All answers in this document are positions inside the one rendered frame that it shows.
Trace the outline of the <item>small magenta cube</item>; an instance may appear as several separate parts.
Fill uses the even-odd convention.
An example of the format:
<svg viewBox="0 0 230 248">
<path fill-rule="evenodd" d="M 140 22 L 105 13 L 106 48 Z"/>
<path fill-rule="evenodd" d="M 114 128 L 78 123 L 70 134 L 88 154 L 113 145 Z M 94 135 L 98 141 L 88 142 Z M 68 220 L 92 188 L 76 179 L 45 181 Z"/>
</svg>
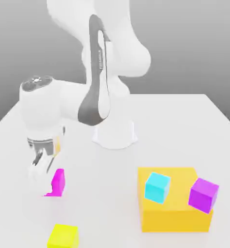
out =
<svg viewBox="0 0 230 248">
<path fill-rule="evenodd" d="M 61 197 L 66 185 L 64 169 L 57 169 L 51 181 L 52 191 L 44 195 L 45 197 Z"/>
</svg>

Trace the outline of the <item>small purple cube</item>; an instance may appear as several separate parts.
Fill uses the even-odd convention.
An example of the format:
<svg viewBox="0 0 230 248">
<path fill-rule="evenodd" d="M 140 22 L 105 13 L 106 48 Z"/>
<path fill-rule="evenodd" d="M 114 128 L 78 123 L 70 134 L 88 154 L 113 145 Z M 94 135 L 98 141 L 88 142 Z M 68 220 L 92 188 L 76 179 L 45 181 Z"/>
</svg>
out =
<svg viewBox="0 0 230 248">
<path fill-rule="evenodd" d="M 198 178 L 192 185 L 188 204 L 206 214 L 209 214 L 215 204 L 219 185 Z"/>
</svg>

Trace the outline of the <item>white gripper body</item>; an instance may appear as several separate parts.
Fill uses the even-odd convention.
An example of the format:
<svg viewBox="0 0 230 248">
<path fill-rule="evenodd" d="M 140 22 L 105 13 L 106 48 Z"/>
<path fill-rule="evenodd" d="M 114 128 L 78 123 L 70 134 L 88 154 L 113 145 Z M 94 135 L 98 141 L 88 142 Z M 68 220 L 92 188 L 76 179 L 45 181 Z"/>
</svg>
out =
<svg viewBox="0 0 230 248">
<path fill-rule="evenodd" d="M 52 191 L 51 181 L 56 171 L 54 159 L 53 155 L 43 153 L 36 165 L 29 166 L 29 187 L 33 194 L 47 194 Z"/>
</svg>

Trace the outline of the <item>small cyan cube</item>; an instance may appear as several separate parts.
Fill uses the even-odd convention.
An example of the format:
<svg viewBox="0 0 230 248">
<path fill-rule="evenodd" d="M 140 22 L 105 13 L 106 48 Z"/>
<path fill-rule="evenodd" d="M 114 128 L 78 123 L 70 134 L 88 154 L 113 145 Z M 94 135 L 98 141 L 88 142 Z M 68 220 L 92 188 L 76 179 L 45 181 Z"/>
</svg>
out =
<svg viewBox="0 0 230 248">
<path fill-rule="evenodd" d="M 163 204 L 170 189 L 171 178 L 152 172 L 145 182 L 144 197 L 153 202 Z"/>
</svg>

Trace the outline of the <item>small yellow cube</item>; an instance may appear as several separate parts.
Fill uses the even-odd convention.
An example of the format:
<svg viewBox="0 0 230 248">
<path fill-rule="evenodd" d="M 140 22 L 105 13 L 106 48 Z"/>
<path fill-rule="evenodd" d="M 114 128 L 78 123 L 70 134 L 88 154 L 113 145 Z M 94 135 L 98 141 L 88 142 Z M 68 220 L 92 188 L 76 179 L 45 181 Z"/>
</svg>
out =
<svg viewBox="0 0 230 248">
<path fill-rule="evenodd" d="M 78 227 L 55 224 L 48 239 L 47 248 L 79 248 Z"/>
</svg>

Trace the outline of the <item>large orange box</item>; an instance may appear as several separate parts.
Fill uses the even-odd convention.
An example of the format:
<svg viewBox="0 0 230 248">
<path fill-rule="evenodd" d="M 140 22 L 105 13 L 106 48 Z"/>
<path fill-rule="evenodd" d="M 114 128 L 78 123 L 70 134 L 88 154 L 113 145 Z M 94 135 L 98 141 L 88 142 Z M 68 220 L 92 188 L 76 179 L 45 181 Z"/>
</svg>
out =
<svg viewBox="0 0 230 248">
<path fill-rule="evenodd" d="M 171 178 L 170 191 L 163 204 L 145 198 L 145 183 L 156 172 Z M 191 167 L 139 167 L 138 201 L 143 232 L 208 232 L 213 216 L 188 205 L 190 188 L 198 176 Z"/>
</svg>

